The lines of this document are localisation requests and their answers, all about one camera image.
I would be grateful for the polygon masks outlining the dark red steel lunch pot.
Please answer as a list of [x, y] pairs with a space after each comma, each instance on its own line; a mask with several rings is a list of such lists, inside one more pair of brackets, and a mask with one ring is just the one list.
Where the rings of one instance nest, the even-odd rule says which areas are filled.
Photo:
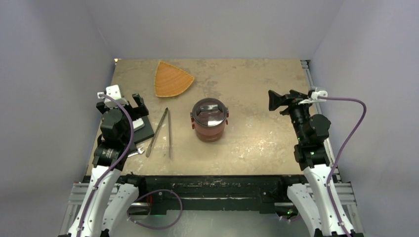
[[201, 133], [196, 133], [196, 136], [198, 137], [198, 139], [206, 143], [218, 141], [222, 137], [222, 135], [223, 135], [222, 132], [215, 135], [205, 135]]

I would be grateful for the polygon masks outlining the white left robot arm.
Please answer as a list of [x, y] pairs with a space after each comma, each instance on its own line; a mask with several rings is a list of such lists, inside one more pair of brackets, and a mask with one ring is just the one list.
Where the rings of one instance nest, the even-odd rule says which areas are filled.
[[143, 98], [133, 94], [137, 107], [116, 99], [106, 92], [98, 93], [102, 101], [97, 109], [102, 113], [100, 135], [93, 153], [92, 170], [87, 192], [80, 210], [69, 227], [66, 237], [110, 237], [127, 215], [129, 206], [147, 197], [142, 178], [132, 175], [122, 181], [118, 193], [111, 199], [128, 154], [134, 145], [133, 121], [148, 115]]

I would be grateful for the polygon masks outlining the glass lid with red clasp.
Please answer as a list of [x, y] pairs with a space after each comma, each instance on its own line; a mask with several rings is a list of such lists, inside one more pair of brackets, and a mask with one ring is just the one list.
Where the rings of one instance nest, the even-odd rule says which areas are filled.
[[199, 100], [190, 113], [191, 122], [203, 128], [216, 128], [228, 124], [228, 107], [215, 98]]

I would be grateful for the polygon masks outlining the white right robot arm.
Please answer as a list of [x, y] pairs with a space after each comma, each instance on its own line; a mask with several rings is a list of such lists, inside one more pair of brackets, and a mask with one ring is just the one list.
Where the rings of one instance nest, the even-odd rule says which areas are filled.
[[[362, 237], [364, 234], [356, 231], [344, 212], [333, 174], [342, 150], [366, 115], [366, 104], [353, 98], [330, 97], [325, 90], [317, 88], [306, 94], [290, 90], [284, 95], [269, 90], [268, 96], [268, 109], [274, 111], [284, 106], [280, 114], [291, 119], [298, 140], [294, 147], [294, 157], [314, 195], [309, 195], [303, 183], [285, 182], [277, 188], [279, 198], [292, 201], [312, 237]], [[324, 115], [309, 113], [312, 104], [328, 100], [356, 102], [363, 107], [361, 117], [341, 145], [334, 163], [330, 163], [324, 145], [324, 141], [329, 138], [331, 122]]]

